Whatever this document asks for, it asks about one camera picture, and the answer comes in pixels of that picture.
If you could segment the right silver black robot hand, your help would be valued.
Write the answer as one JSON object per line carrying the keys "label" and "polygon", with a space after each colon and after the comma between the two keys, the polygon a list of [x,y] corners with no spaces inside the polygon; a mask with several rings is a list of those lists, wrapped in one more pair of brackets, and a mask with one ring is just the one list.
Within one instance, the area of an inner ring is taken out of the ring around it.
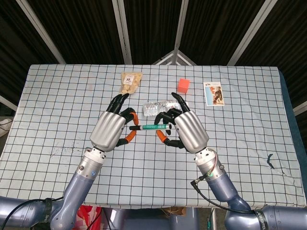
{"label": "right silver black robot hand", "polygon": [[185,100],[177,93],[172,92],[172,96],[178,101],[181,110],[171,108],[167,112],[160,112],[154,121],[157,125],[160,120],[164,124],[171,123],[175,126],[175,131],[179,140],[170,140],[162,131],[157,130],[156,134],[167,146],[186,149],[190,153],[197,153],[207,147],[209,141],[199,117],[191,111]]}

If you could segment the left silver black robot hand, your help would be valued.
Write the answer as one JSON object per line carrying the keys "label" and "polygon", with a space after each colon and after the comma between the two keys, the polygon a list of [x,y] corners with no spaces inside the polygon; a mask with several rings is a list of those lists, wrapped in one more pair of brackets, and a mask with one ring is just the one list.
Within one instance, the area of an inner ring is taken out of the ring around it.
{"label": "left silver black robot hand", "polygon": [[121,111],[122,105],[129,95],[129,93],[118,94],[111,100],[106,111],[100,115],[90,136],[94,148],[110,152],[115,147],[130,143],[136,136],[136,131],[132,130],[126,137],[120,137],[127,123],[133,121],[134,125],[139,124],[138,116],[133,108],[128,107]]}

